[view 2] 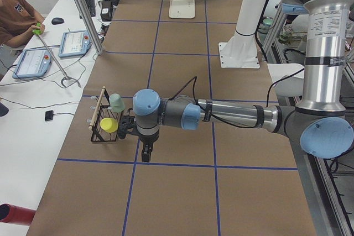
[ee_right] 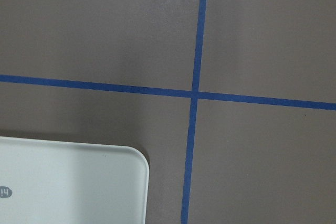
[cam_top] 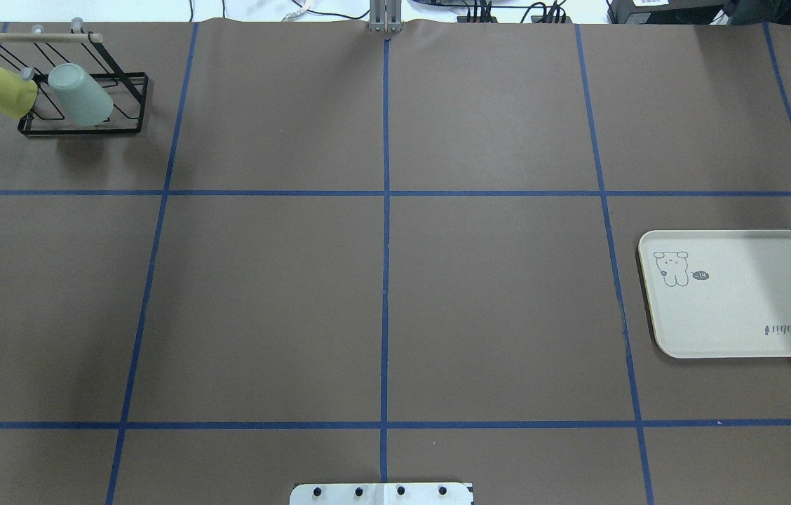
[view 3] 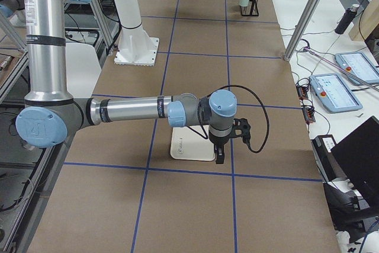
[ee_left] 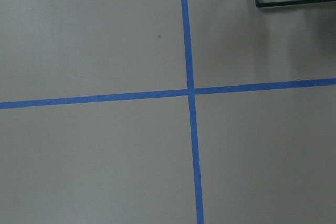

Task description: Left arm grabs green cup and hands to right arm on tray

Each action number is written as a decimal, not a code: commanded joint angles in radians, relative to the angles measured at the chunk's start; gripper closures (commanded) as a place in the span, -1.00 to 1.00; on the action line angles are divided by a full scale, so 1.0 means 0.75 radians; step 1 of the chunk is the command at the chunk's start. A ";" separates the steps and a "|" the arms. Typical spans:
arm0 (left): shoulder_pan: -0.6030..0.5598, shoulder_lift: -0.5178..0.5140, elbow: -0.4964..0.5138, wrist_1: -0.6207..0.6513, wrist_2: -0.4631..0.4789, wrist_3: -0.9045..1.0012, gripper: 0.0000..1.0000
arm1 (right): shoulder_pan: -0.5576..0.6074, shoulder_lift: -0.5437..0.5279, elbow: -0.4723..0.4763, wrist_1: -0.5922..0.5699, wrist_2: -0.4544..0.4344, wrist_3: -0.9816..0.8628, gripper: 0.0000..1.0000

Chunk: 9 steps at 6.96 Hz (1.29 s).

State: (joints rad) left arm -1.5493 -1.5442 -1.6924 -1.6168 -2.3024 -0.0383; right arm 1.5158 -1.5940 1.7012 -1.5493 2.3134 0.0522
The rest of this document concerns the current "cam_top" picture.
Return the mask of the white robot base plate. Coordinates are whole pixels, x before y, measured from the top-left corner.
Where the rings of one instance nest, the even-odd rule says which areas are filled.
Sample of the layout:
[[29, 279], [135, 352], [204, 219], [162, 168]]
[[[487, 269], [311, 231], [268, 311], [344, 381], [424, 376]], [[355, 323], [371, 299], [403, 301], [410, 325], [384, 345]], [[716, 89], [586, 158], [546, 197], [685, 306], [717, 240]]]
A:
[[309, 483], [290, 493], [290, 504], [473, 504], [471, 483]]

